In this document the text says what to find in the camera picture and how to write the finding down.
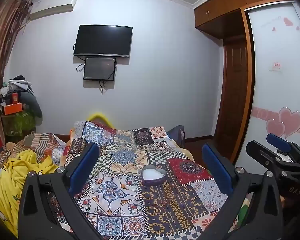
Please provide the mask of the green patterned bag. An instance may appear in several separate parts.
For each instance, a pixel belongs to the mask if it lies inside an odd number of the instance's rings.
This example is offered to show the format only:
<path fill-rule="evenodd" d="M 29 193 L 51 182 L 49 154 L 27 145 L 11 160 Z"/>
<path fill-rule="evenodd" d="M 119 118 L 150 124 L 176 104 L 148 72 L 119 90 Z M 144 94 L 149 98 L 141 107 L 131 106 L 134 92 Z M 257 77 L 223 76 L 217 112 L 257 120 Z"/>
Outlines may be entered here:
<path fill-rule="evenodd" d="M 36 120 L 32 112 L 24 110 L 10 115 L 2 115 L 4 134 L 9 137 L 21 137 L 25 132 L 36 130 Z"/>

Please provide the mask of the small black wall monitor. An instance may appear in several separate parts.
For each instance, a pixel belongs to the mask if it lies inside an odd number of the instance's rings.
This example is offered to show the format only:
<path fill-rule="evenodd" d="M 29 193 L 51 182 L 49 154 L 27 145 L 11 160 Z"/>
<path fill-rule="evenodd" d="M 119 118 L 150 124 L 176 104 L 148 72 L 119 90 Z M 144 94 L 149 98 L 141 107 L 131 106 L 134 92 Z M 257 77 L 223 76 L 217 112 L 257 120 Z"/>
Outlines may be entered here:
<path fill-rule="evenodd" d="M 115 69 L 115 58 L 87 57 L 85 59 L 83 80 L 114 81 Z"/>

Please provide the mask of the brown wooden room door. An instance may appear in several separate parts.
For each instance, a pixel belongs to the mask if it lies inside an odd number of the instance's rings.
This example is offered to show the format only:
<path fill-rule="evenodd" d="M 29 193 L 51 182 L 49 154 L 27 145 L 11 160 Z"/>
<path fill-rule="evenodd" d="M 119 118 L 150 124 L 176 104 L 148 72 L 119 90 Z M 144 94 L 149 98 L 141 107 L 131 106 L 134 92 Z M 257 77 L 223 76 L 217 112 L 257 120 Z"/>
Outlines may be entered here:
<path fill-rule="evenodd" d="M 231 160 L 242 123 L 248 81 L 247 43 L 241 36 L 224 41 L 221 103 L 214 135 L 218 152 Z"/>

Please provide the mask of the colourful patchwork bedspread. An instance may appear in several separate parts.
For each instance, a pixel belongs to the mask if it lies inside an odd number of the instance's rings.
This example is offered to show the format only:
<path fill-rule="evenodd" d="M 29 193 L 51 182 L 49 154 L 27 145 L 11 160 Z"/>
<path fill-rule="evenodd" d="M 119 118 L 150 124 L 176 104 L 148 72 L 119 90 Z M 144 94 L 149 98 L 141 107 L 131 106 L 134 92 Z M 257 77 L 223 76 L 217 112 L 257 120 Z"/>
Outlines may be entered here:
<path fill-rule="evenodd" d="M 228 198 L 162 126 L 118 130 L 78 121 L 69 143 L 65 165 L 98 146 L 74 200 L 106 239 L 197 239 Z"/>

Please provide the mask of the purple heart-shaped tin box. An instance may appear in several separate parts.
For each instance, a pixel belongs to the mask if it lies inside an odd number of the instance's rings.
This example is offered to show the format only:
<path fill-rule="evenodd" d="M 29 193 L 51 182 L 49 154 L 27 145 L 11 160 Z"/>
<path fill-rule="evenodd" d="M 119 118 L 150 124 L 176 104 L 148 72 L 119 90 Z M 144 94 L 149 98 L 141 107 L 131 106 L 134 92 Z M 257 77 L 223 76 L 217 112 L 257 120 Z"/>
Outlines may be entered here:
<path fill-rule="evenodd" d="M 146 165 L 141 171 L 141 180 L 144 186 L 157 186 L 167 179 L 167 172 L 163 168 L 154 165 Z"/>

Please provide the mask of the black wall television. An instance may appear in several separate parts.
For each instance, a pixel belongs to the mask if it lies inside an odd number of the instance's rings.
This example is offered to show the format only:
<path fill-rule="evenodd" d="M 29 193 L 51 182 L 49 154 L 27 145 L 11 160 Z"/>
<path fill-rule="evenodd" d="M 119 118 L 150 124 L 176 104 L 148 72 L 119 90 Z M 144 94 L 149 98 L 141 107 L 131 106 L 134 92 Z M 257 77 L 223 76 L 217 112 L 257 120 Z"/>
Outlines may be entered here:
<path fill-rule="evenodd" d="M 119 25 L 80 25 L 74 46 L 75 56 L 129 57 L 133 28 Z"/>

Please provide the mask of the brown wooden wardrobe cabinet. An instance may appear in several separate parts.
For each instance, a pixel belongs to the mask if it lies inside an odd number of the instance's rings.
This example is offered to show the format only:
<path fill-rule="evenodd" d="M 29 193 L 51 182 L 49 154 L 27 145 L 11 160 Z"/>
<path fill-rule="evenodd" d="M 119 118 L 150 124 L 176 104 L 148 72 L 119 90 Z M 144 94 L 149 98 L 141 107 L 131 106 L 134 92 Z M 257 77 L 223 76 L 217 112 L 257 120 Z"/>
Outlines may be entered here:
<path fill-rule="evenodd" d="M 268 0 L 208 0 L 194 9 L 195 28 L 217 39 L 245 34 L 241 8 Z"/>

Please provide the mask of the orange box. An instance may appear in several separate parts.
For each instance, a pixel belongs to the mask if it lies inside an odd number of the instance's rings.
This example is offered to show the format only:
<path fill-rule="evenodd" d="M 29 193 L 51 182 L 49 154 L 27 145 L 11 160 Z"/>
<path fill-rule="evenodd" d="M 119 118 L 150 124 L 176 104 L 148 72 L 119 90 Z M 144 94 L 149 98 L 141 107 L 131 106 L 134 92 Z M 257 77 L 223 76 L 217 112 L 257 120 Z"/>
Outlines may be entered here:
<path fill-rule="evenodd" d="M 4 114 L 10 115 L 23 111 L 23 105 L 21 103 L 15 103 L 4 107 Z"/>

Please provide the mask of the white sliding door hearts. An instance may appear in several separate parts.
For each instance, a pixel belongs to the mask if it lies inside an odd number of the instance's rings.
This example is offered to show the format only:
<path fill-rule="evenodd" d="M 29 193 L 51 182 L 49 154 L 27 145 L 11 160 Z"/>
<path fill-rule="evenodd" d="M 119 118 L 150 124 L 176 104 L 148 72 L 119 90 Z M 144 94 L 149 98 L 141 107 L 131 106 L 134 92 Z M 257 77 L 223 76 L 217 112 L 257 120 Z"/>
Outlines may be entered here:
<path fill-rule="evenodd" d="M 254 95 L 243 145 L 273 133 L 300 146 L 300 6 L 277 2 L 245 9 L 254 56 Z"/>

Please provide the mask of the yellow blanket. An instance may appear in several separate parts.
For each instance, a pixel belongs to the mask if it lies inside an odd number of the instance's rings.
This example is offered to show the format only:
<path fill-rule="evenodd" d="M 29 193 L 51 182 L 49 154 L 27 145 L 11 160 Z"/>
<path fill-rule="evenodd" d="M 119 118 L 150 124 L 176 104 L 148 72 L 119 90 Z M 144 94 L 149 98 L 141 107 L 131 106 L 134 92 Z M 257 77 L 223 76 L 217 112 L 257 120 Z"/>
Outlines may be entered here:
<path fill-rule="evenodd" d="M 4 162 L 0 172 L 0 218 L 15 236 L 18 235 L 19 204 L 28 173 L 50 174 L 57 167 L 50 156 L 39 163 L 32 150 L 22 151 Z"/>

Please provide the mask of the dark blue bag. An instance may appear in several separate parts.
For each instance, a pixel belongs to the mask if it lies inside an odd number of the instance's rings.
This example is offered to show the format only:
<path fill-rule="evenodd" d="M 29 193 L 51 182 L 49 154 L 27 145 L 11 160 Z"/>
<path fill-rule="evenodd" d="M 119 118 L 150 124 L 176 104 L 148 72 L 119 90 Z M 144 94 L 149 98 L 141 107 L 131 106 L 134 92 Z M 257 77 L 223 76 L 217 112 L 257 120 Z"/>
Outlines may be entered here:
<path fill-rule="evenodd" d="M 183 125 L 175 126 L 166 133 L 179 147 L 183 148 L 185 146 L 185 130 Z"/>

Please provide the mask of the pile of clothes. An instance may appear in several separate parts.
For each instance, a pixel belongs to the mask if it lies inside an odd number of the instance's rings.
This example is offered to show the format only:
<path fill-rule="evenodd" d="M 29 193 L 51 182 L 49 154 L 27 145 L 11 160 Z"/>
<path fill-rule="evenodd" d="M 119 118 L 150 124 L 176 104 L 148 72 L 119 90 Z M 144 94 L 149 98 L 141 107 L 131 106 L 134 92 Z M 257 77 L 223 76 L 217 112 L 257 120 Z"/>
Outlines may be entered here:
<path fill-rule="evenodd" d="M 21 103 L 23 110 L 32 112 L 36 125 L 43 120 L 43 113 L 34 95 L 32 83 L 22 75 L 18 75 L 2 84 L 0 88 L 0 114 L 4 115 L 4 107 L 7 105 Z"/>

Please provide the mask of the yellow curved tube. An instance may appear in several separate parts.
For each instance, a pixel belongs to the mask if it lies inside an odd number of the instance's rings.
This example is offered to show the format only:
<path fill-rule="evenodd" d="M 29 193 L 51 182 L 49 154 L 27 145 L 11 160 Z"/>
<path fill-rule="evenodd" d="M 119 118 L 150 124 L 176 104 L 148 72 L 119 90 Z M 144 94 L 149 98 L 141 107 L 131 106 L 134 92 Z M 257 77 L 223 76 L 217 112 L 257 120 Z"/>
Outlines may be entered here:
<path fill-rule="evenodd" d="M 93 113 L 91 114 L 88 118 L 88 121 L 93 122 L 93 121 L 97 121 L 100 122 L 112 129 L 115 129 L 114 125 L 110 122 L 110 120 L 102 113 L 97 112 L 97 113 Z"/>

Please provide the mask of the white air conditioner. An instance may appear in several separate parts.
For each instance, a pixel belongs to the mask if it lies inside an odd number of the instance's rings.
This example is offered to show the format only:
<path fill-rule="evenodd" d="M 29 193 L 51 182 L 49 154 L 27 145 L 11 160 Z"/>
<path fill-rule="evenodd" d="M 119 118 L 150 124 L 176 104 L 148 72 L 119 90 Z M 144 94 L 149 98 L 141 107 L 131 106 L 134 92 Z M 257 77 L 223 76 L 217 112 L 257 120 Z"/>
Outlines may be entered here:
<path fill-rule="evenodd" d="M 34 2 L 30 12 L 30 20 L 72 12 L 76 2 L 77 0 L 41 0 Z"/>

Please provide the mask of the striped patterned quilt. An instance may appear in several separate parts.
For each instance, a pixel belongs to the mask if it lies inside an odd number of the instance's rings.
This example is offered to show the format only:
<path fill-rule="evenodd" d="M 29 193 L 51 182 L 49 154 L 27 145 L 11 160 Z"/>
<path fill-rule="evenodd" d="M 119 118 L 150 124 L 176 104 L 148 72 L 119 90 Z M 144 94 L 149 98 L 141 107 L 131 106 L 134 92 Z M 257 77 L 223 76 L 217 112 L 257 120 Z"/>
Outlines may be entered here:
<path fill-rule="evenodd" d="M 15 158 L 18 153 L 32 150 L 36 153 L 36 159 L 41 163 L 46 157 L 51 157 L 54 164 L 59 165 L 65 150 L 66 143 L 52 133 L 28 134 L 18 143 L 7 142 L 0 151 L 0 168 L 9 158 Z"/>

